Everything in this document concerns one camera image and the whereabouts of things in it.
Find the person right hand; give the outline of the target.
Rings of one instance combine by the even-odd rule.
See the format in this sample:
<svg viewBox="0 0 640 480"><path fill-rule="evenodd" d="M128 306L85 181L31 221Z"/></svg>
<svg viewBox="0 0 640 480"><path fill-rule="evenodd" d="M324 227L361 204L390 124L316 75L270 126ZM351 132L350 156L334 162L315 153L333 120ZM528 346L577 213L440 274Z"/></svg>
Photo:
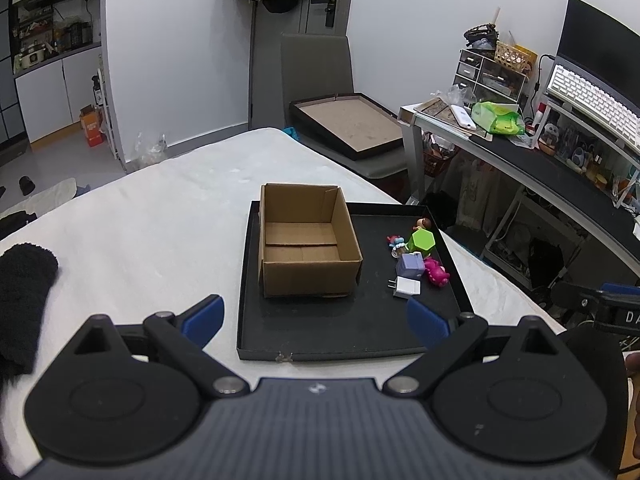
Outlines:
<svg viewBox="0 0 640 480"><path fill-rule="evenodd" d="M633 408L639 394L640 352L627 352L625 366L628 377L628 404Z"/></svg>

